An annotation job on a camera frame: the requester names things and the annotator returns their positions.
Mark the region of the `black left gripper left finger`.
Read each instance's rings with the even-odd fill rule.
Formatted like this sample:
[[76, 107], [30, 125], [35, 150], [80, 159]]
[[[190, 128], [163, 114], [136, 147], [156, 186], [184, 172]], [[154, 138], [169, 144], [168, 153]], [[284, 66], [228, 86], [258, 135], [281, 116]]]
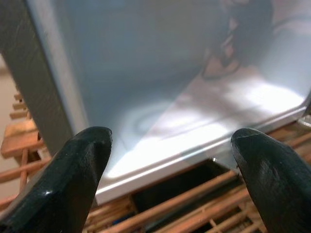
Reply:
[[111, 147], [106, 127], [68, 140], [0, 216], [0, 233], [81, 233]]

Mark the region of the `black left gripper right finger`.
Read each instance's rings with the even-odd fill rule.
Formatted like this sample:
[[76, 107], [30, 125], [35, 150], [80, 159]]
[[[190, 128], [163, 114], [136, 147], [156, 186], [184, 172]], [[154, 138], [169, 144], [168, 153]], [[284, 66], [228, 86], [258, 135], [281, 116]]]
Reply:
[[268, 233], [311, 233], [311, 166], [255, 129], [235, 131], [230, 143]]

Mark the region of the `wooden bamboo rack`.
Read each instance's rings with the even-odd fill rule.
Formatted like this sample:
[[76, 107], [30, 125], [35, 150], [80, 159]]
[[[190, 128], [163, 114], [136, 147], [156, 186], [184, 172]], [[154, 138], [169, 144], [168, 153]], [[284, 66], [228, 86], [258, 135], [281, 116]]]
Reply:
[[[229, 144], [221, 123], [190, 139], [152, 138], [104, 170], [81, 233], [268, 233], [236, 164], [225, 161]], [[2, 172], [0, 183], [34, 176], [51, 160]], [[19, 194], [0, 201], [2, 214]]]

